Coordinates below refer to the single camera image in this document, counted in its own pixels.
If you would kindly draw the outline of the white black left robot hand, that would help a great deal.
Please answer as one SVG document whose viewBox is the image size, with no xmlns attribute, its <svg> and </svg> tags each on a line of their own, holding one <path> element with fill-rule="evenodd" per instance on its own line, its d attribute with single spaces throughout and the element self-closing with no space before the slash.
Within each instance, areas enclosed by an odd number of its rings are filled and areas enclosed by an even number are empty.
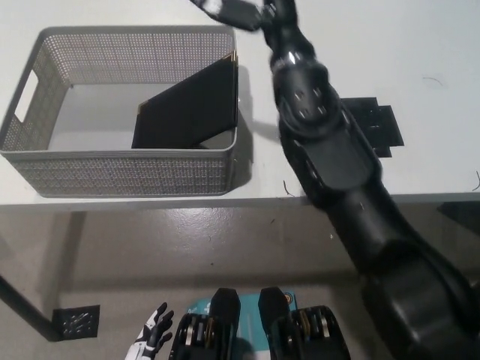
<svg viewBox="0 0 480 360">
<path fill-rule="evenodd" d="M 173 333 L 173 310 L 167 310 L 164 302 L 145 322 L 136 340 L 130 345 L 125 360 L 155 359 L 162 346 L 169 341 Z"/>
</svg>

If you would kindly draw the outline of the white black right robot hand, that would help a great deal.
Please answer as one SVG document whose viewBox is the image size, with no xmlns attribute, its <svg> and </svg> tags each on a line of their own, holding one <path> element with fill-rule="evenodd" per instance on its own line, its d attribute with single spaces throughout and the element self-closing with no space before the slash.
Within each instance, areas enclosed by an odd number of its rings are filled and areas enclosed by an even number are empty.
<svg viewBox="0 0 480 360">
<path fill-rule="evenodd" d="M 248 32 L 271 26 L 298 25 L 294 1 L 264 1 L 262 5 L 241 0 L 194 0 L 191 3 L 211 19 Z"/>
</svg>

